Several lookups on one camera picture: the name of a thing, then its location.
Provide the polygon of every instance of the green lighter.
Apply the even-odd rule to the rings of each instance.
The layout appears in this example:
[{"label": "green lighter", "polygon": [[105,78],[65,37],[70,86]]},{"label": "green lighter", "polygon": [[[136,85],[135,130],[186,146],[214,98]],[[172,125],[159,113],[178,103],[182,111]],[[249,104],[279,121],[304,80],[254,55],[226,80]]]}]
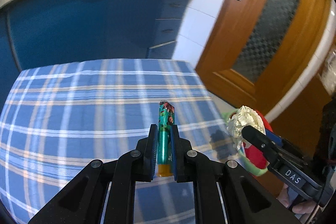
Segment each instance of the green lighter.
[{"label": "green lighter", "polygon": [[170,126],[175,122],[175,109],[167,101],[161,101],[159,107],[159,137],[157,142],[157,166],[160,177],[172,176]]}]

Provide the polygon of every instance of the door frame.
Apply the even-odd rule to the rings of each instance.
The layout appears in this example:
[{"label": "door frame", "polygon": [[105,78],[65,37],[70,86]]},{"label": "door frame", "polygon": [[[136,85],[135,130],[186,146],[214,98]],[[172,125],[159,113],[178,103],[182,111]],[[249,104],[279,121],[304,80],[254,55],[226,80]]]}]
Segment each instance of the door frame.
[{"label": "door frame", "polygon": [[[218,74],[216,74],[216,72],[212,72],[212,71],[209,71],[209,69],[206,69],[206,66],[204,66],[204,62],[205,62],[205,59],[206,59],[206,56],[207,54],[209,53],[210,51],[210,48],[212,46],[213,43],[216,42],[216,39],[218,40],[218,35],[220,34],[220,31],[221,31],[221,27],[222,27],[222,22],[224,21],[224,18],[226,16],[226,12],[228,10],[228,7],[230,5],[230,1],[231,0],[224,0],[223,2],[223,5],[221,7],[221,10],[219,12],[219,16],[216,20],[216,23],[213,27],[213,30],[209,36],[209,39],[208,39],[208,42],[206,43],[205,45],[205,48],[204,48],[204,51],[199,59],[199,62],[196,66],[196,72],[200,75],[200,77],[202,78],[202,75],[206,75],[206,78],[209,82],[209,80],[211,79],[214,80],[216,77],[218,77]],[[305,56],[303,56],[303,58],[301,59],[300,63],[295,66],[297,69],[295,71],[295,73],[293,73],[290,77],[290,80],[288,82],[286,82],[286,85],[285,87],[281,90],[281,94],[278,94],[276,96],[276,98],[274,98],[274,102],[272,102],[272,105],[270,104],[265,110],[261,110],[263,112],[263,114],[266,114],[268,113],[271,109],[273,109],[273,107],[276,106],[276,104],[285,96],[285,94],[293,87],[293,85],[295,84],[295,82],[298,80],[298,78],[300,77],[300,75],[302,74],[302,72],[304,71],[304,69],[306,68],[306,66],[308,65],[309,61],[311,60],[311,58],[313,57],[314,55],[314,52],[317,48],[317,46],[319,45],[319,42],[322,38],[322,35],[323,35],[323,32],[324,32],[324,29],[326,27],[326,23],[327,23],[327,19],[328,19],[328,15],[330,13],[330,0],[327,0],[325,2],[325,7],[324,7],[324,13],[323,13],[323,16],[322,16],[322,19],[320,21],[320,25],[317,27],[317,30],[316,30],[316,35],[315,35],[315,39],[313,42],[310,43],[310,48],[309,50],[307,51],[307,53],[305,54]],[[287,33],[289,31],[293,32],[293,28],[292,27],[292,23],[290,25],[290,27],[288,28],[287,30]],[[234,92],[234,90],[236,88],[239,88],[238,85],[234,86],[234,83],[230,82],[230,85],[229,86],[229,81],[228,82],[228,85],[225,86],[226,90],[228,93],[230,92]],[[253,87],[249,87],[248,85],[246,85],[245,87],[247,90],[250,89],[252,90],[251,88]],[[220,90],[222,89],[222,86],[219,84],[219,83],[214,83],[213,86],[209,89],[211,92],[213,93],[216,93],[217,90]],[[244,94],[244,100],[246,101],[246,104],[249,104],[251,107],[253,107],[254,105],[254,102],[253,102],[253,99],[251,96],[249,96],[249,93],[246,92],[246,94]],[[236,107],[240,107],[240,105],[238,106],[238,104],[235,102],[234,98],[230,98],[230,102],[235,105]]]}]

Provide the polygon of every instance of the plaid tablecloth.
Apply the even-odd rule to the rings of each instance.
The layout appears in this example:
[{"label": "plaid tablecloth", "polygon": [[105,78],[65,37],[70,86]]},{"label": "plaid tablecloth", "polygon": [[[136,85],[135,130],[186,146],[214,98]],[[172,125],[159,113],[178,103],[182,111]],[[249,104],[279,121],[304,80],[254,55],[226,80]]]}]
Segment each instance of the plaid tablecloth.
[{"label": "plaid tablecloth", "polygon": [[[237,158],[226,126],[186,62],[96,60],[23,71],[0,117],[0,197],[27,223],[92,159],[117,159],[175,106],[182,138],[213,160]],[[137,183],[135,223],[194,223],[193,189],[173,177]]]}]

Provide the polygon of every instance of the red fabric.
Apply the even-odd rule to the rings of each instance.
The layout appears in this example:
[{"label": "red fabric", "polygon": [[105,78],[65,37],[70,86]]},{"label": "red fabric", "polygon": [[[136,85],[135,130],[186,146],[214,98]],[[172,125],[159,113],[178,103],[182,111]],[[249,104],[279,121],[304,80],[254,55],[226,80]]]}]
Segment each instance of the red fabric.
[{"label": "red fabric", "polygon": [[[269,125],[265,117],[258,110],[255,111],[261,117],[261,120],[264,123],[264,127],[267,130],[273,132],[271,126]],[[251,145],[249,148],[245,148],[245,154],[246,157],[250,160],[250,162],[256,167],[258,167],[259,169],[266,168],[267,160],[264,158],[263,153],[259,149],[257,149],[254,145]]]}]

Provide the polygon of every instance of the metal screw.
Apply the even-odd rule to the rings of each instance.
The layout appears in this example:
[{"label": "metal screw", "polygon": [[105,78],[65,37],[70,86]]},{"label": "metal screw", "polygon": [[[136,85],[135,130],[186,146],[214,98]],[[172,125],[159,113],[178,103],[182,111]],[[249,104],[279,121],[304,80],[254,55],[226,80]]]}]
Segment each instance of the metal screw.
[{"label": "metal screw", "polygon": [[141,152],[139,150],[132,150],[131,151],[131,156],[132,157],[139,157],[141,155]]},{"label": "metal screw", "polygon": [[188,155],[189,157],[196,157],[196,156],[197,156],[197,152],[196,152],[195,150],[189,150],[189,151],[187,152],[187,155]]},{"label": "metal screw", "polygon": [[238,166],[238,163],[235,160],[229,160],[227,162],[227,166],[229,166],[231,168],[236,168]]},{"label": "metal screw", "polygon": [[97,168],[97,167],[99,167],[100,165],[101,165],[100,160],[94,160],[93,162],[91,162],[91,166],[92,166],[93,168]]}]

